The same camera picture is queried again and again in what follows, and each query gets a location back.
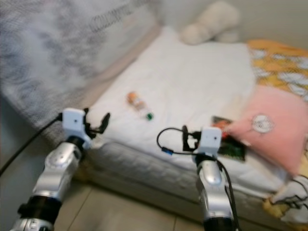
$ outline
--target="yellow blanket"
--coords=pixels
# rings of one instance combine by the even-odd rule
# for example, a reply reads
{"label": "yellow blanket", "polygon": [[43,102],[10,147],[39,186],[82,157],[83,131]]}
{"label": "yellow blanket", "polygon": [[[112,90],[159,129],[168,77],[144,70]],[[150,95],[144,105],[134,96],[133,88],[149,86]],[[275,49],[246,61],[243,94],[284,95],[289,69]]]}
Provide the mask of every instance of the yellow blanket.
{"label": "yellow blanket", "polygon": [[[308,51],[269,40],[248,42],[257,84],[292,92],[308,102]],[[308,231],[308,143],[302,156],[299,175],[265,200],[264,209]]]}

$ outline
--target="book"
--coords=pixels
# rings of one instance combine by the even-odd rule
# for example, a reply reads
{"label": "book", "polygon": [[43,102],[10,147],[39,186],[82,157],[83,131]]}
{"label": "book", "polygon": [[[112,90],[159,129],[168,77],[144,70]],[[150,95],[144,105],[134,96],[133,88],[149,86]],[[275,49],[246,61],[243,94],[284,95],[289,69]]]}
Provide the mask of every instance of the book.
{"label": "book", "polygon": [[226,158],[243,162],[246,156],[246,146],[224,131],[231,123],[232,121],[229,119],[218,116],[212,117],[212,126],[222,130],[221,145],[218,154]]}

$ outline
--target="bed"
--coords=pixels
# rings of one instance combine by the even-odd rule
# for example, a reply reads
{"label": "bed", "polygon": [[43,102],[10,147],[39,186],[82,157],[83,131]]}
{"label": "bed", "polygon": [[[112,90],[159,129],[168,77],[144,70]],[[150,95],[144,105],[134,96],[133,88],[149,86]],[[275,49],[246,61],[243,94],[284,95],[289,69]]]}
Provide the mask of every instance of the bed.
{"label": "bed", "polygon": [[[161,152],[156,136],[166,127],[181,128],[184,124],[190,130],[200,130],[210,125],[213,115],[235,119],[245,102],[241,99],[249,98],[255,82],[245,44],[210,42],[189,47],[178,40],[174,30],[165,27],[90,109],[89,120],[94,125],[98,126],[107,112],[112,117],[107,131],[94,141],[95,151],[88,156],[85,169],[89,179],[101,186],[109,182],[115,190],[121,182],[132,184],[133,189],[124,192],[132,196],[141,187],[137,194],[148,190],[147,201],[157,194],[167,195],[173,199],[161,203],[165,209],[200,219],[192,158]],[[142,118],[126,102],[131,91],[138,92],[151,108],[152,121]],[[181,136],[174,132],[162,135],[161,143],[182,149]],[[243,220],[263,223],[263,230],[287,230],[265,215],[261,201],[276,192],[288,175],[249,152],[244,163],[221,158],[237,192],[239,214]]]}

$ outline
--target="tile floor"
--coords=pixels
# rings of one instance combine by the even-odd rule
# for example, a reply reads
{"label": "tile floor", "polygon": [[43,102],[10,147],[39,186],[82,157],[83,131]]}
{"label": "tile floor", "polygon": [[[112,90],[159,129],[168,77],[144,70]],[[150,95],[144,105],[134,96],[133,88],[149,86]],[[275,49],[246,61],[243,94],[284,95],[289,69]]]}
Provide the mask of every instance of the tile floor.
{"label": "tile floor", "polygon": [[203,231],[201,225],[112,192],[73,182],[55,231]]}

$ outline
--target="black cable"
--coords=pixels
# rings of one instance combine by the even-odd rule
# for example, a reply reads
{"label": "black cable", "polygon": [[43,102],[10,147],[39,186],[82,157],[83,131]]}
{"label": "black cable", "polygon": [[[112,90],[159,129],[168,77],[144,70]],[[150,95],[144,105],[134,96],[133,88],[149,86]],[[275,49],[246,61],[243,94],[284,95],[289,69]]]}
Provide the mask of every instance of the black cable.
{"label": "black cable", "polygon": [[4,171],[11,165],[11,163],[20,155],[20,153],[23,152],[23,150],[33,141],[35,140],[45,129],[50,127],[52,124],[54,124],[56,121],[62,120],[62,113],[60,113],[55,119],[50,121],[47,125],[42,127],[37,133],[35,133],[26,143],[24,143],[23,146],[21,146],[17,152],[15,152],[14,155],[11,156],[11,158],[3,165],[3,167],[0,169],[0,177],[4,173]]}
{"label": "black cable", "polygon": [[[172,154],[180,154],[180,155],[200,155],[200,154],[203,154],[205,155],[205,153],[190,153],[190,152],[174,152],[172,149],[169,149],[169,148],[166,148],[166,147],[162,147],[159,143],[159,137],[161,136],[162,133],[164,133],[165,131],[167,130],[176,130],[176,131],[180,131],[180,132],[184,132],[182,129],[179,129],[179,128],[165,128],[164,130],[162,130],[158,135],[157,135],[157,138],[156,138],[156,143],[158,145],[158,147],[165,153],[168,153],[170,155]],[[228,182],[228,185],[229,185],[229,191],[230,191],[230,205],[231,205],[231,210],[232,210],[232,213],[233,213],[233,218],[234,218],[234,222],[235,222],[235,226],[237,228],[237,231],[241,231],[241,228],[240,228],[240,224],[239,224],[239,220],[238,220],[238,216],[237,216],[237,210],[236,210],[236,205],[235,205],[235,198],[234,198],[234,193],[233,193],[233,188],[232,188],[232,182],[231,182],[231,178],[228,174],[228,171],[226,169],[226,167],[217,159],[211,157],[211,156],[207,156],[207,159],[208,160],[211,160],[211,161],[215,161],[217,162],[218,164],[218,167],[220,169],[222,169],[227,177],[227,182]]]}

